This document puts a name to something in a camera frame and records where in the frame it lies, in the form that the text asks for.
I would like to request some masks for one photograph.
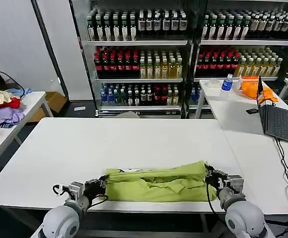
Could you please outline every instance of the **bottle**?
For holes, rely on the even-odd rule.
[[[153,30],[153,19],[152,19],[152,13],[149,11],[146,18],[146,31],[151,34]]]
[[[88,16],[86,16],[86,20],[87,20],[87,23],[88,23],[89,39],[91,41],[95,41],[92,17],[93,17],[92,15],[88,15]]]
[[[110,28],[110,21],[109,15],[104,15],[104,32],[107,41],[111,41],[111,28]]]
[[[153,102],[153,94],[152,94],[152,91],[150,89],[148,89],[147,87],[147,105],[150,106],[152,105],[152,102]]]
[[[225,40],[230,40],[230,36],[231,36],[232,28],[233,28],[233,20],[234,20],[234,16],[229,15],[229,21],[226,26],[226,31],[224,35]]]
[[[124,62],[123,62],[123,57],[122,55],[119,55],[119,59],[118,59],[118,69],[119,71],[124,71],[125,70],[125,66],[124,66]]]
[[[163,19],[163,31],[164,31],[164,33],[167,34],[167,32],[169,31],[169,29],[170,29],[169,12],[166,11],[166,12],[165,12],[164,19]]]
[[[245,62],[246,62],[246,58],[241,58],[240,64],[237,66],[237,68],[234,71],[233,77],[239,77],[240,75],[243,75],[243,71],[245,69]]]
[[[202,33],[202,40],[207,39],[208,28],[209,28],[208,19],[209,19],[209,16],[205,15],[205,21],[204,21],[204,27],[203,27],[203,33]]]
[[[141,10],[139,19],[138,19],[138,30],[140,34],[142,35],[145,31],[145,18],[144,18],[144,12]]]
[[[132,64],[130,61],[130,55],[126,54],[125,55],[125,70],[126,71],[131,71],[132,70]]]
[[[139,91],[135,90],[135,106],[139,106],[140,105],[140,95],[139,95]]]
[[[270,59],[270,64],[268,65],[268,68],[264,74],[265,77],[271,76],[272,70],[275,68],[275,58]]]
[[[177,59],[177,65],[176,65],[177,76],[176,76],[176,78],[182,78],[182,71],[183,71],[182,61],[183,61],[183,59],[180,57]]]
[[[111,70],[111,65],[110,62],[108,61],[107,55],[103,55],[103,68],[104,71],[110,71]]]
[[[123,41],[128,40],[128,26],[126,23],[127,15],[122,15],[122,37]]]
[[[279,38],[279,31],[281,29],[282,26],[282,22],[283,22],[283,17],[280,16],[274,23],[274,27],[273,27],[273,36],[275,38]]]
[[[167,58],[163,58],[163,64],[162,64],[162,78],[167,78],[168,73],[168,65],[167,65]]]
[[[154,32],[158,33],[160,31],[160,18],[159,18],[159,13],[155,14],[155,18],[154,18]]]
[[[145,60],[141,59],[141,68],[140,68],[140,74],[141,74],[141,78],[146,78],[146,66],[145,66]]]
[[[259,26],[259,15],[255,15],[255,17],[253,17],[253,14],[252,14],[251,24],[250,24],[250,33],[249,33],[251,38],[255,37],[258,26]]]
[[[154,99],[155,99],[155,104],[157,104],[157,105],[161,104],[161,95],[160,95],[159,87],[157,87],[156,90],[155,90]]]
[[[94,54],[94,64],[95,64],[96,71],[102,71],[102,63],[97,53]]]
[[[213,40],[215,38],[216,22],[217,22],[217,16],[213,15],[212,23],[210,25],[210,30],[209,30],[209,40]]]
[[[108,96],[101,90],[101,101],[102,104],[106,104],[108,102]]]
[[[178,90],[175,89],[174,90],[174,97],[173,97],[173,105],[177,105],[178,104]]]
[[[260,21],[259,21],[259,25],[258,25],[258,38],[263,38],[263,31],[267,25],[267,16],[264,15]]]
[[[136,26],[135,26],[135,15],[130,15],[131,19],[131,40],[136,40]]]
[[[274,66],[274,69],[272,70],[271,76],[275,77],[278,75],[278,72],[281,68],[282,58],[278,58],[277,64]]]
[[[156,58],[155,60],[154,78],[160,78],[160,59],[159,58]]]
[[[118,68],[116,65],[115,57],[114,57],[113,53],[111,53],[111,55],[110,55],[110,68],[111,68],[111,71],[113,71],[113,72],[116,72],[116,70]]]
[[[179,30],[181,32],[186,31],[187,29],[187,18],[186,18],[186,14],[183,13],[181,14],[181,17],[179,19]]]
[[[147,60],[147,78],[153,78],[152,59]]]
[[[95,16],[95,19],[96,19],[96,24],[97,24],[96,31],[98,32],[99,41],[104,41],[102,25],[101,25],[101,15],[97,14]]]
[[[140,67],[139,67],[138,55],[134,55],[133,56],[132,70],[135,72],[138,72],[139,69],[140,69]]]
[[[219,100],[225,101],[228,99],[229,91],[232,88],[232,74],[228,74],[228,77],[224,79],[222,82],[220,94],[219,94]]]
[[[224,20],[225,20],[225,15],[220,16],[220,21],[218,24],[218,32],[217,32],[217,40],[223,40],[223,32],[224,32]]]
[[[233,37],[232,37],[233,40],[239,39],[242,19],[243,19],[243,16],[240,16],[240,15],[237,16],[237,22],[234,26],[234,32],[233,32]]]
[[[259,73],[258,76],[264,76],[265,71],[267,70],[269,65],[269,59],[268,58],[264,58],[263,59],[263,64],[261,64],[260,69],[259,69]]]
[[[253,70],[251,72],[251,76],[258,76],[259,68],[260,68],[260,65],[261,65],[261,61],[262,61],[261,58],[257,58],[256,63],[253,66]]]
[[[172,31],[178,31],[178,27],[179,27],[179,20],[177,17],[177,13],[174,12],[173,17],[172,17],[172,22],[171,22],[171,29]]]

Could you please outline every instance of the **gray floor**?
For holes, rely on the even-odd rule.
[[[86,106],[85,111],[75,112],[75,107]],[[73,102],[64,106],[57,117],[71,118],[93,118],[94,103]],[[27,124],[19,133],[19,138],[24,140],[35,124]],[[11,145],[0,157],[0,171],[8,163],[12,155],[18,149],[18,144],[12,142]],[[39,221],[42,221],[46,211],[30,211]],[[215,223],[212,214],[206,216],[209,227]],[[288,220],[286,217],[269,217],[269,219]],[[89,229],[95,230],[114,230],[114,231],[159,231],[159,232],[201,232],[200,217],[196,214],[120,214],[120,213],[88,213],[86,222],[82,226],[88,226]],[[284,230],[284,227],[271,226],[273,231],[278,234]],[[22,223],[12,218],[4,210],[0,209],[0,238],[28,238],[32,235],[32,231]]]

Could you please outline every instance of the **table leg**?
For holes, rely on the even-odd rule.
[[[202,108],[203,108],[203,105],[204,105],[204,100],[205,100],[205,93],[204,93],[203,89],[200,89],[200,95],[199,95],[199,101],[198,101],[198,104],[197,104],[195,119],[199,119],[200,118],[200,114],[202,112]]]
[[[285,85],[285,86],[283,87],[282,91],[280,92],[279,97],[280,97],[281,99],[284,99],[285,96],[286,96],[286,94],[287,94],[287,92],[288,92],[288,86]]]
[[[37,230],[41,224],[36,218],[34,218],[24,209],[11,209],[6,207],[2,207],[2,209],[16,220],[28,226],[33,231]]]
[[[44,100],[44,102],[43,102],[43,104],[41,105],[41,107],[42,107],[42,109],[43,109],[43,111],[44,111],[44,113],[45,113],[46,116],[49,116],[49,117],[51,117],[51,118],[54,117],[54,115],[53,115],[53,113],[51,112],[51,110],[50,110],[50,108],[49,108],[49,105],[48,105],[48,103],[47,103],[46,100]]]
[[[21,139],[19,139],[18,136],[15,136],[15,139],[14,139],[18,145],[21,145],[23,142],[21,141]]]

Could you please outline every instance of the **black cable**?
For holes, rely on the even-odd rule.
[[[217,214],[217,212],[215,212],[212,203],[210,202],[210,197],[209,197],[209,183],[206,183],[206,192],[207,192],[207,199],[208,199],[208,204],[210,206],[210,209],[212,210],[213,214],[216,216],[216,218],[224,225],[226,226],[226,223],[219,217],[219,215]]]
[[[7,73],[4,73],[2,71],[0,71],[0,73],[5,74],[7,77],[9,77],[11,80],[13,80],[19,87],[21,87],[21,89],[23,90],[23,94],[21,95],[20,99],[22,99],[22,97],[25,95],[25,89],[19,83],[17,83],[16,80],[14,80],[12,77],[10,77]]]
[[[104,199],[103,201],[101,201],[101,202],[92,204],[90,207],[94,207],[94,206],[96,206],[96,205],[99,205],[99,204],[101,204],[101,203],[104,203],[105,201],[107,201],[107,200],[109,199],[109,197],[108,197],[107,195],[104,195],[104,194],[97,195],[95,198],[97,198],[97,197],[105,197],[105,199]]]

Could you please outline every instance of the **water bottle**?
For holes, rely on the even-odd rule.
[[[229,91],[232,88],[232,74],[228,74],[228,77],[222,82],[219,100],[225,101],[228,99]]]

